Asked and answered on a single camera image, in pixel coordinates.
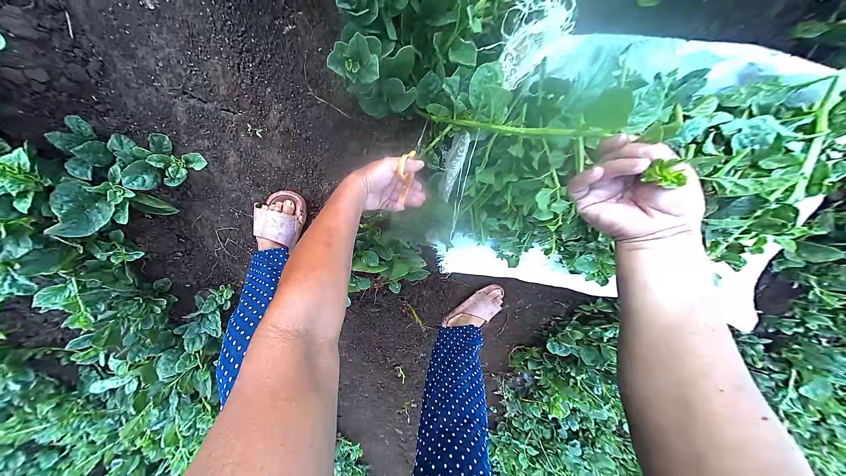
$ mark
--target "sandal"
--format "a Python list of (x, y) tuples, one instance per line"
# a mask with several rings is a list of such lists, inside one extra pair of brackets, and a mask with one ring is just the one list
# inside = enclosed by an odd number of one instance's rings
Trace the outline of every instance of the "sandal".
[(473, 293), (441, 321), (442, 327), (474, 325), (481, 327), (493, 319), (503, 308), (505, 290), (500, 285), (489, 285)]
[[(274, 203), (279, 203), (281, 207), (286, 200), (294, 202), (293, 215), (269, 208)], [(268, 208), (262, 208), (261, 205), (259, 202), (253, 205), (253, 236), (285, 245), (289, 251), (293, 251), (305, 224), (305, 199), (298, 193), (283, 190), (267, 198), (265, 205)]]

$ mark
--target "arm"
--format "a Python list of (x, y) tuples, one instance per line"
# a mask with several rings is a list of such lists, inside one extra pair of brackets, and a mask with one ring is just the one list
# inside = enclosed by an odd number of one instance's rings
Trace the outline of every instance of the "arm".
[[(188, 474), (332, 474), (338, 337), (363, 210), (401, 210), (397, 159), (353, 172), (291, 253), (228, 403)], [(409, 161), (407, 170), (423, 167)], [(406, 203), (425, 200), (419, 182)]]
[(618, 377), (644, 473), (810, 475), (719, 314), (695, 172), (675, 190), (640, 182), (651, 160), (674, 155), (632, 139), (605, 141), (570, 193), (617, 242)]

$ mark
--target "hand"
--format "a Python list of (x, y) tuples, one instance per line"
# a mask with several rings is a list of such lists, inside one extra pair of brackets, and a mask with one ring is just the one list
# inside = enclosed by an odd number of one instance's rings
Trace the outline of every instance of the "hand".
[(676, 158), (664, 144), (635, 142), (636, 136), (608, 137), (599, 145), (600, 162), (576, 175), (570, 197), (585, 220), (617, 242), (654, 241), (700, 233), (705, 198), (696, 172), (687, 164), (685, 186), (668, 189), (640, 181), (657, 158)]
[[(422, 160), (409, 159), (405, 163), (405, 173), (414, 174), (423, 169)], [(401, 201), (405, 183), (397, 175), (399, 158), (385, 157), (368, 163), (354, 171), (348, 180), (358, 183), (365, 191), (365, 210), (390, 210), (398, 212), (405, 207), (419, 207), (426, 200), (423, 184), (417, 179), (411, 180), (408, 194)]]

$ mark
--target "soil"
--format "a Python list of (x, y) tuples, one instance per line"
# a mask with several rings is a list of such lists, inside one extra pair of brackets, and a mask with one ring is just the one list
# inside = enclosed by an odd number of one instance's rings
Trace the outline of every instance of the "soil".
[[(789, 27), (811, 0), (634, 0), (580, 5), (578, 32), (640, 33), (758, 42), (790, 50)], [(171, 217), (135, 217), (129, 233), (148, 251), (146, 273), (167, 275), (189, 296), (240, 285), (254, 242), (250, 206), (272, 191), (299, 191), (319, 210), (350, 171), (409, 150), (421, 123), (367, 118), (325, 67), (338, 37), (331, 0), (13, 0), (0, 7), (0, 133), (50, 147), (41, 133), (75, 113), (103, 134), (170, 135), (178, 152), (209, 167), (167, 198)], [(497, 282), (507, 306), (485, 328), (492, 377), (508, 352), (531, 343), (552, 316), (588, 299), (516, 280), (433, 274), (398, 295), (353, 298), (341, 335), (338, 429), (361, 443), (372, 474), (409, 474), (431, 344), (442, 315)], [(422, 329), (413, 308), (426, 323)], [(189, 309), (177, 309), (177, 312)], [(26, 346), (62, 345), (74, 333), (57, 314), (4, 304), (3, 327)], [(402, 369), (404, 378), (399, 376)], [(495, 395), (489, 392), (489, 402)]]

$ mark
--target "blue polka dot pants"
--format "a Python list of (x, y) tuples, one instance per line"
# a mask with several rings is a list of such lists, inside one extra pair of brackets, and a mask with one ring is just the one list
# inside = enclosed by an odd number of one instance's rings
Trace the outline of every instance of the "blue polka dot pants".
[(288, 262), (288, 248), (272, 248), (253, 253), (250, 268), (244, 278), (244, 290), (238, 307), (232, 312), (223, 336), (220, 349), (220, 363), (217, 365), (217, 392), (220, 406), (226, 404), (232, 386), (238, 378), (247, 346), (255, 329), (270, 305), (270, 300), (279, 286), (282, 268)]
[(481, 341), (481, 330), (473, 325), (437, 334), (420, 412), (415, 476), (491, 474)]

